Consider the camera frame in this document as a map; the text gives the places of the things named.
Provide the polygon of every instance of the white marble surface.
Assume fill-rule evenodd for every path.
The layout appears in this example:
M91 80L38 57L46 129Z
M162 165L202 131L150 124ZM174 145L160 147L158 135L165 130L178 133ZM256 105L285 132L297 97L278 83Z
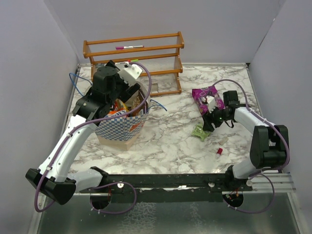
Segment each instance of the white marble surface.
M90 73L91 68L81 68L82 77L90 78ZM111 174L224 172L230 165L249 156L251 134L236 123L233 129L223 124L204 142L191 136L194 126L203 122L192 98L192 89L207 87L223 78L238 81L248 95L249 104L258 110L245 67L184 67L180 74L182 94L154 98L168 112L154 108L130 150L122 151L100 145L93 133L78 153L71 172L83 171L92 166ZM174 84L172 79L164 77L153 78L153 82L156 80L159 80L161 90L171 89L171 84ZM78 81L81 91L88 86L87 81ZM244 100L242 92L233 83L225 81L216 85L216 88L221 96L227 90L237 90L241 101ZM71 111L79 98L79 93L75 91ZM225 136L229 140L220 146L218 142ZM221 156L216 156L218 148L223 149Z

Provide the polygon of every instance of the gingham fabric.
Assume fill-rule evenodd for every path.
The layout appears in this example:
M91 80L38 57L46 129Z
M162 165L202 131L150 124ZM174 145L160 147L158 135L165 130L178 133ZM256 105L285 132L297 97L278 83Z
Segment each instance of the gingham fabric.
M127 141L142 130L146 118L147 114L143 114L141 116L102 121L96 128L95 133L107 140Z

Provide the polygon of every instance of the gray floor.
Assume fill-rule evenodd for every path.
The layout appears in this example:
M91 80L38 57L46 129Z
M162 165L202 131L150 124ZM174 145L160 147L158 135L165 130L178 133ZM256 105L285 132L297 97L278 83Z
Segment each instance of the gray floor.
M260 210L271 194L247 194L241 208ZM128 204L110 205L110 210ZM271 209L242 214L222 203L138 203L122 215L91 211L89 196L75 196L68 204L43 213L39 234L298 234L287 194L277 194Z

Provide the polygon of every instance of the purple bag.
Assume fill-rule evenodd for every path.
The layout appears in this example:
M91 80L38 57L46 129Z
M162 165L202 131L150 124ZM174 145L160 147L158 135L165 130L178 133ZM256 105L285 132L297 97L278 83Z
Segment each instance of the purple bag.
M195 103L198 106L199 112L201 115L204 115L206 112L208 112L208 103L207 103L207 98L206 96L211 96L214 97L216 106L218 109L224 109L224 103L222 99L220 98L218 91L214 86L207 87L207 88L202 88L202 89L192 89L192 96L194 98Z

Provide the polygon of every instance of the wooden rack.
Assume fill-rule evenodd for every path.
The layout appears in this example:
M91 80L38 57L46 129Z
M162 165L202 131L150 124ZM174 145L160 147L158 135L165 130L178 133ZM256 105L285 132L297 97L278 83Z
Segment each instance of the wooden rack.
M176 38L174 43L168 43L165 45L159 45L164 43L160 39L165 38ZM120 42L127 43L128 41L139 41L141 45L148 45L143 48L123 49L123 50L112 50L115 46L120 46ZM105 48L109 48L109 51L92 52L90 47L93 45L103 44ZM90 59L91 63L91 77L96 72L97 68L106 64L109 60L114 62L124 62L128 60L138 59L150 72L151 75L163 75L173 74L175 76L177 90L158 92L151 94L154 96L170 95L170 94L181 94L181 85L179 81L179 73L183 72L182 63L180 59L180 49L184 48L184 40L181 32L153 35L153 36L142 36L132 38L120 38L110 40L97 40L97 41L84 41L83 42L83 56ZM95 60L95 57L105 58L103 60Z

